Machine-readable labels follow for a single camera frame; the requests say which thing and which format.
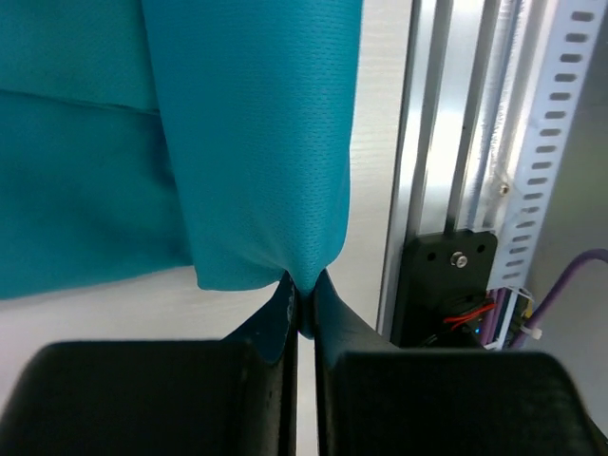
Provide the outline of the teal t shirt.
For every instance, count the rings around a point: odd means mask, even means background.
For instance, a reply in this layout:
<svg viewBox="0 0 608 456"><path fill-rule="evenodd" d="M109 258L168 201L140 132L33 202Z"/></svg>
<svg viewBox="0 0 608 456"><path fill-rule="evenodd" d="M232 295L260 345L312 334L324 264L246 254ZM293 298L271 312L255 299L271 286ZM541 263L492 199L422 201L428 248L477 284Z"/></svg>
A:
<svg viewBox="0 0 608 456"><path fill-rule="evenodd" d="M358 1L5 1L1 296L193 266L308 295L348 225Z"/></svg>

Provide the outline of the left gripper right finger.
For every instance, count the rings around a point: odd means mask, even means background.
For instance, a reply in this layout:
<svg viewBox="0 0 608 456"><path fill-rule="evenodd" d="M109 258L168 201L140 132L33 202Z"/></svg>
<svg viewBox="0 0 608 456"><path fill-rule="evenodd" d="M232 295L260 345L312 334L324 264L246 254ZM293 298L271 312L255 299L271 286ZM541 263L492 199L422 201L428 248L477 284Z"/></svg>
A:
<svg viewBox="0 0 608 456"><path fill-rule="evenodd" d="M322 273L312 294L323 455L603 455L564 367L532 351L400 349Z"/></svg>

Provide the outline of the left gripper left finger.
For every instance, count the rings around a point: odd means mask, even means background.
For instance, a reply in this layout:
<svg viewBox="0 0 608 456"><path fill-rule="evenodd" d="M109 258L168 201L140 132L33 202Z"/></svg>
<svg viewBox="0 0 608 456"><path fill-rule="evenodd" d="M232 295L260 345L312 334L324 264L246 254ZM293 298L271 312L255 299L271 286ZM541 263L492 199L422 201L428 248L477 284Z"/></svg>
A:
<svg viewBox="0 0 608 456"><path fill-rule="evenodd" d="M220 340L67 341L27 363L5 455L292 455L297 297L274 294Z"/></svg>

